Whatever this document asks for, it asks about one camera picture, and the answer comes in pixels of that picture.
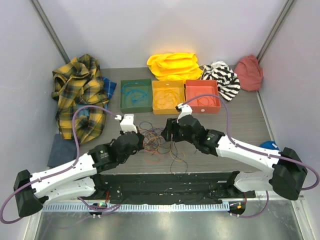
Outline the green plastic bin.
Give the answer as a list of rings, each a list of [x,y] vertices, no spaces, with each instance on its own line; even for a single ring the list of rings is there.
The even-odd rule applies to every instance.
[[[152,80],[150,78],[121,80],[120,110],[123,114],[152,112]]]

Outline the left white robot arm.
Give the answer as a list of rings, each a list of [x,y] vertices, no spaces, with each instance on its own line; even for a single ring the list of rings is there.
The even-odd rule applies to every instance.
[[[140,132],[126,132],[110,143],[97,145],[78,160],[41,172],[20,171],[13,186],[18,216],[31,216],[45,205],[66,198],[102,199],[107,188],[99,180],[100,173],[124,164],[143,150],[143,142]]]

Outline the pink red cloth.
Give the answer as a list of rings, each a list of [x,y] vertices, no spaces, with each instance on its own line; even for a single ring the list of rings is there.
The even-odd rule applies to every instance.
[[[234,72],[237,74],[241,89],[254,92],[261,88],[264,77],[263,69],[253,54],[242,57],[238,61]]]

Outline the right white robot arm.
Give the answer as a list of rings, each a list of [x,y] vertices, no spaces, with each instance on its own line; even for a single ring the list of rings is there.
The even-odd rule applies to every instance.
[[[203,154],[233,159],[256,168],[257,172],[237,172],[226,184],[226,193],[233,198],[248,191],[273,191],[295,201],[308,173],[291,148],[272,150],[244,143],[221,131],[204,128],[191,115],[168,118],[161,136],[167,142],[185,141]]]

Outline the yellow plastic bin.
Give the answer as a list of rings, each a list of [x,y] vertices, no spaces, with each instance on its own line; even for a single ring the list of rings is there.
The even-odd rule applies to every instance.
[[[176,115],[176,106],[185,101],[184,82],[182,80],[153,80],[152,112],[155,115]]]

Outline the grey blue folded cloth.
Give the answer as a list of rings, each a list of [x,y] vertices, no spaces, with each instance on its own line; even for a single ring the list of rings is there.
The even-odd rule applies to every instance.
[[[61,134],[55,134],[51,146],[47,166],[55,168],[76,159],[77,149],[74,140],[63,139]]]

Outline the blue cloth right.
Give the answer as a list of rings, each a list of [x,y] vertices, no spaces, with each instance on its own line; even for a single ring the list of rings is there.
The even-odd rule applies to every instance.
[[[259,145],[261,148],[269,149],[269,150],[277,150],[279,151],[279,147],[277,146],[275,141],[265,141]]]

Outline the yellow cloth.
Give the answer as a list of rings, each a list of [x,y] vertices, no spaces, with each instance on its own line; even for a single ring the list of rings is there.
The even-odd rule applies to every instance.
[[[176,52],[155,54],[146,62],[149,70],[159,81],[197,80],[202,75],[195,53]]]

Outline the black white striped cloth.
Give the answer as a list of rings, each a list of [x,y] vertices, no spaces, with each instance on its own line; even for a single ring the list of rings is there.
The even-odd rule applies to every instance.
[[[224,61],[215,61],[202,66],[201,80],[215,80],[218,93],[227,102],[240,92],[241,84],[237,74]]]

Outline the black base mat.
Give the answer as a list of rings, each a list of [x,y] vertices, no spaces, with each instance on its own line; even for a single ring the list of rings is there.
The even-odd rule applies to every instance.
[[[243,193],[234,185],[237,172],[98,174],[96,191],[86,200],[108,199],[121,205],[204,205],[226,199],[253,199],[255,191]]]

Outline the blue checked cloth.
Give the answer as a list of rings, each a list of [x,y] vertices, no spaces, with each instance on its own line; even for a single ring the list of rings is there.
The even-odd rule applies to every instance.
[[[107,77],[102,76],[103,87],[105,89],[106,95],[109,99],[111,99],[114,95],[117,83],[109,80]]]

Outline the yellow plaid shirt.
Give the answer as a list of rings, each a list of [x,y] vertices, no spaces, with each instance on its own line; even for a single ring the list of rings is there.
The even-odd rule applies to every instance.
[[[52,72],[54,91],[51,97],[57,101],[55,120],[63,139],[72,140],[72,119],[75,112],[86,105],[104,107],[108,102],[107,91],[101,75],[100,63],[89,54],[74,57],[68,64]],[[101,135],[107,114],[97,108],[75,117],[75,132],[80,145]]]

